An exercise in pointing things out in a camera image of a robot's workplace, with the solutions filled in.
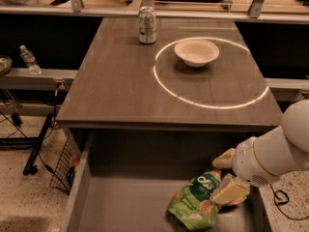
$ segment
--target white bowl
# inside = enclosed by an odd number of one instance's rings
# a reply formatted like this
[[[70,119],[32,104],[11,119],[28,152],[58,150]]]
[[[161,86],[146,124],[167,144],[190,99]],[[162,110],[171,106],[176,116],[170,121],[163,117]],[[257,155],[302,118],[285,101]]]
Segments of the white bowl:
[[[218,47],[206,40],[184,40],[175,45],[175,53],[190,67],[202,67],[219,56]]]

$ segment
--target black tripod leg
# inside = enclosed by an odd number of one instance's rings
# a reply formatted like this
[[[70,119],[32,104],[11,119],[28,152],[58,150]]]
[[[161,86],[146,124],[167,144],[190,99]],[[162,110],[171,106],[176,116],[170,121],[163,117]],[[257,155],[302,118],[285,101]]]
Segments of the black tripod leg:
[[[36,144],[34,145],[32,152],[30,154],[30,157],[27,161],[27,164],[23,170],[23,175],[28,175],[29,173],[35,174],[37,172],[37,169],[35,168],[35,166],[33,166],[33,163],[35,162],[37,155],[40,151],[40,148],[42,146],[42,142],[45,138],[46,132],[48,130],[48,128],[51,126],[51,119],[52,119],[52,114],[48,114],[46,117],[46,120],[44,122],[44,125],[42,126],[40,135],[38,137],[38,140],[36,142]]]

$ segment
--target brown tabletop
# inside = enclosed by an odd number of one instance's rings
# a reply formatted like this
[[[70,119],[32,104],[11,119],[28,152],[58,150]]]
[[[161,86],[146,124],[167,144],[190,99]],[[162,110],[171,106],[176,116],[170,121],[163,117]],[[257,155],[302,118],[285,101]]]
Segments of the brown tabletop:
[[[175,43],[202,38],[219,57],[192,70]],[[142,44],[138,18],[106,17],[57,120],[67,127],[267,131],[281,111],[230,20],[158,18],[157,40]]]

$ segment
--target bowl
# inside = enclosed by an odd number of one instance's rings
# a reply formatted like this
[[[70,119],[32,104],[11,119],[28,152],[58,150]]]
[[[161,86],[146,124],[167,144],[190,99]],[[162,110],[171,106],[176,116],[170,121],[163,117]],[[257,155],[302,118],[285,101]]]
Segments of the bowl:
[[[218,47],[207,40],[180,41],[175,45],[175,53],[190,67],[199,68],[219,56]]]
[[[0,76],[8,73],[12,68],[12,59],[8,56],[0,55]]]

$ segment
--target can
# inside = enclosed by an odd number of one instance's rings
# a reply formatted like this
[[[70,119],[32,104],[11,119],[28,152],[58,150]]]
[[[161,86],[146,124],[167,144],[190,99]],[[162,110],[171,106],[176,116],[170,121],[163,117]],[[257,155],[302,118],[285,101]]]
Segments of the can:
[[[151,6],[143,6],[139,10],[139,40],[144,44],[156,40],[155,10]]]

